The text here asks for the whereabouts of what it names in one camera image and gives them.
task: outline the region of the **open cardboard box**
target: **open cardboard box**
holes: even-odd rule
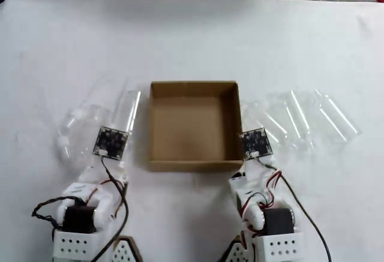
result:
[[[236,82],[152,82],[152,171],[232,171],[242,165]]]

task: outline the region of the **electrical wire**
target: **electrical wire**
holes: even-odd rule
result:
[[[260,161],[260,159],[256,158],[257,161],[263,165],[264,167],[266,168],[269,168],[269,169],[273,169],[275,171],[277,171],[278,169],[272,165],[269,165],[269,164],[266,164],[266,163],[263,163]],[[301,204],[301,202],[299,201],[299,198],[297,197],[296,193],[294,192],[294,190],[292,189],[292,187],[290,186],[290,184],[288,183],[287,179],[281,175],[281,178],[282,180],[284,181],[284,183],[287,185],[289,191],[291,192],[293,198],[295,199],[296,203],[299,205],[300,209],[303,211],[304,215],[308,218],[308,220],[311,222],[313,228],[316,230],[317,234],[319,235],[321,241],[323,242],[323,245],[324,245],[324,248],[325,248],[325,251],[326,251],[326,255],[327,255],[327,258],[328,258],[328,262],[332,262],[332,257],[331,257],[331,253],[329,251],[329,248],[328,248],[328,245],[323,237],[323,234],[320,232],[319,228],[317,227],[316,223],[313,221],[313,219],[311,218],[311,216],[308,214],[308,212],[305,210],[304,206]]]
[[[109,242],[100,250],[100,252],[95,256],[95,258],[93,258],[91,260],[91,262],[96,262],[97,260],[99,260],[100,257],[103,256],[103,254],[109,249],[109,247],[118,239],[120,233],[123,231],[123,229],[124,229],[124,227],[125,227],[125,225],[127,223],[128,213],[129,213],[128,203],[127,203],[127,199],[125,199],[124,190],[122,190],[119,187],[118,181],[112,176],[112,174],[110,174],[110,171],[108,170],[107,166],[104,163],[104,156],[102,156],[100,158],[100,160],[101,160],[102,165],[104,166],[105,171],[107,172],[107,175],[108,175],[109,179],[116,186],[117,190],[120,193],[122,202],[123,202],[123,204],[125,206],[125,217],[124,217],[123,223],[121,224],[119,230],[115,233],[115,235],[113,235],[113,237],[109,240]]]
[[[57,198],[49,199],[49,200],[47,200],[45,202],[39,203],[36,206],[36,208],[33,210],[31,216],[32,217],[36,217],[37,219],[48,221],[48,222],[50,222],[52,224],[53,229],[59,229],[60,230],[61,226],[57,223],[57,221],[51,215],[43,216],[43,215],[38,214],[37,211],[39,211],[40,208],[42,208],[45,205],[52,204],[54,202],[65,200],[65,199],[72,199],[78,205],[86,205],[84,200],[82,200],[81,198],[76,197],[76,196],[57,197]]]
[[[264,198],[264,200],[265,200],[265,204],[263,204],[263,203],[260,202],[260,203],[259,203],[260,205],[268,205],[268,204],[269,204],[267,198],[265,197],[265,195],[264,195],[263,193],[261,193],[261,192],[254,192],[254,193],[252,193],[252,194],[248,197],[247,201],[245,201],[243,207],[241,208],[241,211],[240,211],[240,217],[241,217],[241,218],[243,218],[244,213],[245,213],[245,211],[246,211],[247,208],[248,208],[248,204],[249,204],[250,200],[251,200],[254,196],[256,196],[257,194],[261,195],[261,196]]]

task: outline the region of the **white table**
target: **white table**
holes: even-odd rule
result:
[[[343,151],[275,156],[334,261],[382,261],[384,5],[276,0],[7,0],[0,5],[0,253],[50,261],[31,218],[78,173],[55,154],[68,109],[96,85],[148,96],[152,80],[236,80],[242,100],[322,89],[363,134]],[[145,261],[217,261],[240,229],[228,173],[149,173],[145,107],[128,161],[133,236]],[[44,213],[54,213],[56,206]],[[311,262],[326,261],[304,221]]]

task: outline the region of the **black circuit board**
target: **black circuit board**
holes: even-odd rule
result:
[[[273,154],[265,128],[243,132],[240,135],[240,139],[243,145],[245,160]]]
[[[127,132],[108,127],[100,127],[93,153],[115,160],[121,160],[127,139]]]

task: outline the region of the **white 3d-printed part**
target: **white 3d-printed part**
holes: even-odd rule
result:
[[[112,262],[136,262],[136,259],[127,241],[119,241],[112,254]]]
[[[91,261],[99,251],[100,233],[83,234],[55,231],[53,257]]]
[[[246,252],[241,243],[235,243],[226,258],[226,262],[247,262]]]
[[[295,261],[304,257],[302,233],[256,238],[259,262]]]

